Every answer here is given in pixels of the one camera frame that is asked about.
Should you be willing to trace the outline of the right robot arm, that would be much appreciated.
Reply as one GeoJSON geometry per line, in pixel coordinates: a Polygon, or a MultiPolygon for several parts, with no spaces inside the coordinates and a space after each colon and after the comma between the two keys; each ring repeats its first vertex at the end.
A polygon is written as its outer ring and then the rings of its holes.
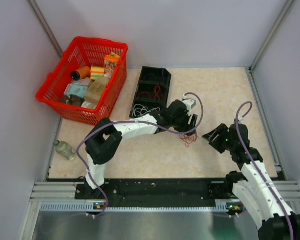
{"type": "Polygon", "coordinates": [[[220,124],[204,134],[217,152],[229,151],[240,171],[226,175],[223,192],[237,197],[252,217],[260,240],[300,240],[300,214],[285,202],[259,151],[250,146],[249,130],[244,124],[220,124]]]}

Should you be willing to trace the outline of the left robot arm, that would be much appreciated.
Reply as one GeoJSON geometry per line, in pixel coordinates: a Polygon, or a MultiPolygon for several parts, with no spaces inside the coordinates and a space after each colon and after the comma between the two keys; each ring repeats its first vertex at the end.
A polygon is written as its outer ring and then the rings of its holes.
{"type": "Polygon", "coordinates": [[[130,120],[111,121],[108,117],[100,120],[81,142],[88,158],[83,162],[87,171],[83,184],[86,193],[95,199],[103,194],[106,164],[113,159],[123,141],[163,132],[196,134],[203,116],[192,113],[195,106],[194,99],[184,98],[173,101],[169,107],[130,120]]]}

